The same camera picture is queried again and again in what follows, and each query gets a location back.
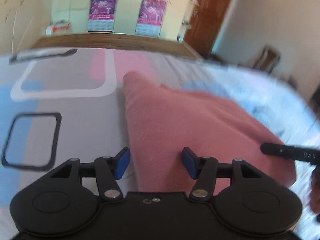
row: wooden bed frame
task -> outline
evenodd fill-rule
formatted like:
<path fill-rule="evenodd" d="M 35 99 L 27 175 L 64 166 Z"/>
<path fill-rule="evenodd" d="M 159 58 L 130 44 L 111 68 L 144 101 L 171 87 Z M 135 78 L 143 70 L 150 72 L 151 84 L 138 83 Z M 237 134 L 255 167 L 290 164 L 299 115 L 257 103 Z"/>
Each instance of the wooden bed frame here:
<path fill-rule="evenodd" d="M 147 50 L 182 57 L 202 58 L 185 42 L 179 43 L 159 38 L 116 33 L 83 33 L 44 37 L 33 45 L 33 48 L 46 47 Z"/>

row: brown wooden door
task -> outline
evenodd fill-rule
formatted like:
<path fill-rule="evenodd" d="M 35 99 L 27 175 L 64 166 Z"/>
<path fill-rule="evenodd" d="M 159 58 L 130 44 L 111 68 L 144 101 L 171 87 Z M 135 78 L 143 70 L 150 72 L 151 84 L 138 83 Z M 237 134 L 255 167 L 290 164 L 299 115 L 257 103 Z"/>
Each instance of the brown wooden door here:
<path fill-rule="evenodd" d="M 184 41 L 201 56 L 207 57 L 218 35 L 230 0 L 198 0 Z"/>

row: circular black cover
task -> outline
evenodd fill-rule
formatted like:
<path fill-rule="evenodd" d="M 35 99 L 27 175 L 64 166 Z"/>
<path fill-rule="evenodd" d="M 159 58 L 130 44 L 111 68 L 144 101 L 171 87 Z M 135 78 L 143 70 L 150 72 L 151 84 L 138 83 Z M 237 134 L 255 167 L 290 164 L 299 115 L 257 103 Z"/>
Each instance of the circular black cover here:
<path fill-rule="evenodd" d="M 84 225 L 95 215 L 97 206 L 90 190 L 57 179 L 19 192 L 10 204 L 10 213 L 19 230 L 57 235 Z"/>
<path fill-rule="evenodd" d="M 272 236 L 292 228 L 302 214 L 300 199 L 273 181 L 244 179 L 222 190 L 214 209 L 228 226 L 246 235 Z"/>

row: patterned bed sheet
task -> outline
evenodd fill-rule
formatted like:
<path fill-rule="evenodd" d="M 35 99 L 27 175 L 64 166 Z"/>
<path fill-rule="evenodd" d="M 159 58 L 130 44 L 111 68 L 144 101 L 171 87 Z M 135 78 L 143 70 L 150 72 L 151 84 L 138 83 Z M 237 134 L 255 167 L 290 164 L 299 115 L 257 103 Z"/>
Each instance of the patterned bed sheet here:
<path fill-rule="evenodd" d="M 3 56 L 0 239 L 17 233 L 9 213 L 16 192 L 69 158 L 92 162 L 129 145 L 122 93 L 128 71 L 173 89 L 230 98 L 284 143 L 319 147 L 320 126 L 303 99 L 260 72 L 143 51 L 55 48 Z M 304 204 L 296 233 L 318 240 L 320 225 L 308 207 L 313 167 L 296 162 L 296 168 L 298 179 L 291 189 Z M 124 193 L 136 190 L 132 165 L 118 183 Z M 98 194 L 94 179 L 84 179 L 83 185 Z"/>

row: folded pink garment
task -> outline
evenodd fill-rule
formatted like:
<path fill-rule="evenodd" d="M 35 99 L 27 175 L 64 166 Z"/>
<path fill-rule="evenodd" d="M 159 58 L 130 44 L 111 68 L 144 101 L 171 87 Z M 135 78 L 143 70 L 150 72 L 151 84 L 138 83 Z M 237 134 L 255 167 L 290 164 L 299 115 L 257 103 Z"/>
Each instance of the folded pink garment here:
<path fill-rule="evenodd" d="M 181 162 L 184 147 L 223 163 L 242 158 L 287 187 L 294 183 L 293 161 L 260 152 L 264 142 L 282 142 L 233 101 L 158 87 L 137 72 L 124 76 L 123 88 L 140 191 L 188 193 L 195 182 Z M 218 179 L 215 194 L 228 186 Z"/>

